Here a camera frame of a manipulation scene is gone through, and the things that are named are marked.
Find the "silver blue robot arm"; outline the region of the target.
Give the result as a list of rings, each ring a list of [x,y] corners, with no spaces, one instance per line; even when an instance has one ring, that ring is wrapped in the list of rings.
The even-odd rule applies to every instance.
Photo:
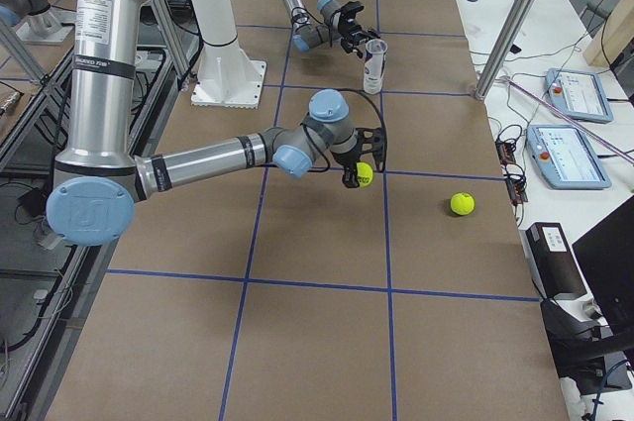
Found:
[[[288,12],[293,31],[292,42],[300,52],[309,52],[328,44],[339,44],[345,53],[364,56],[363,48],[380,35],[372,28],[364,29],[357,15],[365,6],[360,1],[342,4],[338,0],[318,0],[317,11],[322,19],[314,17],[302,0],[282,0]]]
[[[53,164],[46,221],[66,242],[102,246],[129,228],[138,202],[175,187],[273,164],[299,178],[318,158],[333,158],[343,182],[356,188],[361,138],[337,90],[311,97],[290,129],[272,127],[167,155],[146,156],[152,132],[163,129],[173,101],[166,84],[182,87],[167,40],[151,79],[139,69],[142,13],[153,0],[76,0],[67,140]]]

